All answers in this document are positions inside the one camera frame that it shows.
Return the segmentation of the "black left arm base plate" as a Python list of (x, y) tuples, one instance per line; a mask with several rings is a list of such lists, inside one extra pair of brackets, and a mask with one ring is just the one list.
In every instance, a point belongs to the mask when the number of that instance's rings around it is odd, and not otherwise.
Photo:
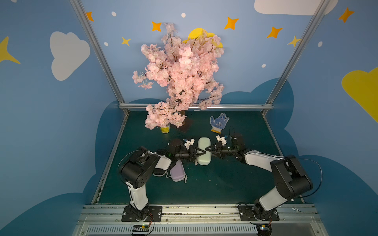
[(131, 205), (124, 208), (121, 221), (122, 222), (147, 222), (153, 220), (160, 222), (162, 217), (162, 206), (146, 206), (142, 210), (138, 210)]

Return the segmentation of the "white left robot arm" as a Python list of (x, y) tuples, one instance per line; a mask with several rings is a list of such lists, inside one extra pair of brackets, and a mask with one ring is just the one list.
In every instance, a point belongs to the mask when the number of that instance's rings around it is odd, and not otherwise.
[(194, 146), (195, 140), (174, 139), (168, 147), (152, 152), (139, 147), (131, 157), (118, 166), (121, 181), (127, 186), (130, 203), (124, 208), (123, 222), (160, 221), (162, 207), (151, 207), (146, 183), (151, 176), (167, 177), (174, 182), (187, 181), (183, 161), (196, 161), (204, 157), (206, 150)]

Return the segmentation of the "black zippered umbrella case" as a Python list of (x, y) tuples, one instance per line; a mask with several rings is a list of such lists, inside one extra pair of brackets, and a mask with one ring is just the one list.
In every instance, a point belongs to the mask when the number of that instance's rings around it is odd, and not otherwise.
[(160, 169), (160, 168), (155, 168), (153, 170), (153, 175), (155, 177), (164, 177), (164, 176), (167, 176), (168, 175), (168, 171), (167, 170), (163, 170), (163, 169)]

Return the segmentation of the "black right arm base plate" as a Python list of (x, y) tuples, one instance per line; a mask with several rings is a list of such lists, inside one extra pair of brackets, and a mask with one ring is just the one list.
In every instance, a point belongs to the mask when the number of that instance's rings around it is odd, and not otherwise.
[(241, 203), (237, 206), (241, 221), (279, 221), (277, 209), (266, 211), (260, 205), (247, 205)]

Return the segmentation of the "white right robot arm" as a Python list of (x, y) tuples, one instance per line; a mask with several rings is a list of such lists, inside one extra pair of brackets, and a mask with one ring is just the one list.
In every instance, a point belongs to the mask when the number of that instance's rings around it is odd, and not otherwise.
[(270, 155), (245, 148), (242, 135), (231, 136), (231, 146), (226, 138), (218, 135), (217, 142), (207, 146), (206, 151), (213, 156), (224, 158), (232, 155), (236, 160), (269, 171), (273, 175), (275, 187), (259, 199), (252, 208), (253, 218), (260, 221), (279, 220), (277, 207), (289, 200), (302, 197), (313, 189), (313, 183), (307, 172), (294, 155)]

